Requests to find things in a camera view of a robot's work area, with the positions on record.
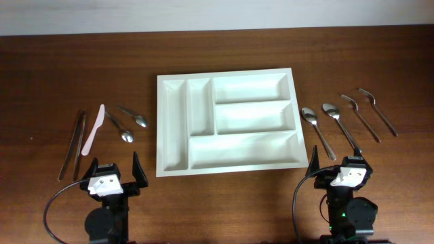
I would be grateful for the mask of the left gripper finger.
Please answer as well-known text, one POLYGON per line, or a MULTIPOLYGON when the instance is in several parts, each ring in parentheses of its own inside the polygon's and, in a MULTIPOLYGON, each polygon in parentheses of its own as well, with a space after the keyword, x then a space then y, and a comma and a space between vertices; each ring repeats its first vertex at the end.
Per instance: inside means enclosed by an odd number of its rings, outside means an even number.
POLYGON ((90 164, 90 167, 85 172, 82 179, 88 180, 88 179, 92 178, 95 175, 97 169, 98 169, 98 159, 95 157, 95 158, 93 158, 93 160, 90 164))
POLYGON ((135 179, 135 182, 133 183, 135 188, 146 188, 149 186, 149 181, 144 170, 142 169, 136 151, 133 152, 132 175, 135 179))

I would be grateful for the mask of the steel teaspoon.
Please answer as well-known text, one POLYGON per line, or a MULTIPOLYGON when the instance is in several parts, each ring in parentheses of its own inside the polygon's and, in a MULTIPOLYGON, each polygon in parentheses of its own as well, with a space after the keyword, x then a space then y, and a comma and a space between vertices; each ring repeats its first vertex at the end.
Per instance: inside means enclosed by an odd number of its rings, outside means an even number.
POLYGON ((112 115, 110 115, 107 111, 105 112, 105 115, 111 120, 111 122, 119 130, 119 134, 120 134, 121 139, 123 141, 125 141, 127 143, 132 143, 134 141, 133 134, 130 131, 124 129, 122 126, 120 126, 120 124, 118 123, 116 118, 114 118, 112 115))
POLYGON ((127 108, 124 108, 120 105, 117 105, 117 108, 121 111, 123 111, 124 113, 126 113, 127 115, 131 116, 134 118, 135 122, 141 126, 141 127, 148 127, 148 121, 142 116, 139 115, 138 113, 135 113, 132 110, 129 110, 127 108))

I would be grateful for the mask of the steel tablespoon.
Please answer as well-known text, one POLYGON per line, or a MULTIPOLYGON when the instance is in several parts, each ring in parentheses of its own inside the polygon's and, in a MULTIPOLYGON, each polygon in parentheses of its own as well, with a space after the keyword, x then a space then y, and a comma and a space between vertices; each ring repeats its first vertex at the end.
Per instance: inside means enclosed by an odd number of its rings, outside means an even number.
POLYGON ((351 134, 347 131, 346 127, 344 126, 344 124, 340 120, 340 110, 339 110, 339 108, 337 106, 333 105, 333 104, 324 103, 322 105, 322 109, 323 109, 323 111, 327 115, 329 115, 330 117, 332 117, 333 119, 336 120, 337 124, 340 126, 340 128, 343 131, 344 135, 347 137, 347 140, 349 141, 350 145, 353 147, 354 150, 356 150, 357 152, 360 153, 361 149, 360 149, 358 143, 356 143, 356 141, 353 139, 353 137, 351 136, 351 134))
POLYGON ((302 114, 302 117, 314 127, 315 131, 317 132, 317 134, 319 136, 319 139, 321 140, 321 142, 323 144, 323 147, 325 148, 325 151, 327 152, 328 158, 331 161, 335 161, 336 155, 335 155, 334 151, 332 150, 331 146, 327 143, 327 141, 324 138, 321 131, 319 130, 317 115, 315 114, 315 112, 313 110, 311 110, 310 108, 304 107, 301 109, 301 114, 302 114))

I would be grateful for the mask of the steel kitchen tongs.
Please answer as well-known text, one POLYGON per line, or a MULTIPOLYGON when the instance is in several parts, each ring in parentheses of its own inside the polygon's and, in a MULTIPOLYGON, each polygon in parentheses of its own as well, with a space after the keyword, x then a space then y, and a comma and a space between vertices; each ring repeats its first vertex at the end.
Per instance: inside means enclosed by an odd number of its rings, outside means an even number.
POLYGON ((78 147, 78 149, 81 148, 81 142, 82 142, 82 137, 83 137, 83 133, 84 133, 83 127, 85 125, 85 118, 86 118, 86 112, 83 110, 79 113, 79 116, 77 118, 75 129, 74 129, 70 144, 68 146, 68 151, 66 153, 64 163, 63 163, 63 165, 60 169, 60 173, 58 175, 58 181, 59 182, 65 176, 67 167, 71 161, 72 155, 73 155, 76 147, 78 147))

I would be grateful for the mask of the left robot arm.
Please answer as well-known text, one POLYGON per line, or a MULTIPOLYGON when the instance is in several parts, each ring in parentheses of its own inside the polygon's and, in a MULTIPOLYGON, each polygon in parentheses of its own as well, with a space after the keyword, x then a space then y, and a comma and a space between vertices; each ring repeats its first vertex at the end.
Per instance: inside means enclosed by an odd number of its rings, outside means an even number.
POLYGON ((129 241, 128 214, 130 197, 140 195, 149 185, 136 152, 133 153, 133 182, 121 182, 116 164, 100 165, 93 159, 82 177, 79 187, 101 206, 92 210, 85 219, 85 231, 90 243, 127 243, 129 241))

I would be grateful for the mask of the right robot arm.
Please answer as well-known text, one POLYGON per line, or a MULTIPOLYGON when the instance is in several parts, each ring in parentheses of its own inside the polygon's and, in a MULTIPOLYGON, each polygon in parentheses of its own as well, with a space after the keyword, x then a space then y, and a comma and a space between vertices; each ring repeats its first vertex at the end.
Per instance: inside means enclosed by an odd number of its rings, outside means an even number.
POLYGON ((309 162, 305 178, 314 178, 314 188, 326 191, 323 199, 328 204, 329 234, 318 242, 333 243, 389 243, 387 239, 369 240, 374 234, 378 206, 365 197, 353 193, 364 187, 373 169, 360 151, 342 159, 340 165, 320 168, 317 147, 309 162))

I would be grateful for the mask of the pink plastic knife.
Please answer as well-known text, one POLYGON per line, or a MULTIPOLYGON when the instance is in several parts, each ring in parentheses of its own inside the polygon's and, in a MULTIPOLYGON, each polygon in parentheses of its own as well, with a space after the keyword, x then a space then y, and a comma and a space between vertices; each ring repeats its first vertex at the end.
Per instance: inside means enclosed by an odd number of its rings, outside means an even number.
POLYGON ((87 156, 89 155, 91 148, 92 148, 92 144, 96 135, 96 132, 98 131, 98 128, 102 126, 103 122, 104 122, 104 116, 105 116, 105 105, 101 104, 100 108, 98 110, 98 114, 94 123, 94 126, 81 150, 81 155, 82 156, 87 156))

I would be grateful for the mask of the white plastic cutlery tray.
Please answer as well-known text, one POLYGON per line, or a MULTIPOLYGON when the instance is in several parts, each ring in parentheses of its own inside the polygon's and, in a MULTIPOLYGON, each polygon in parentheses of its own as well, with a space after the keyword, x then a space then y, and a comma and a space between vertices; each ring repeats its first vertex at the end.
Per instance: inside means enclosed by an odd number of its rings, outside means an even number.
POLYGON ((157 176, 308 163, 290 68, 158 76, 157 176))

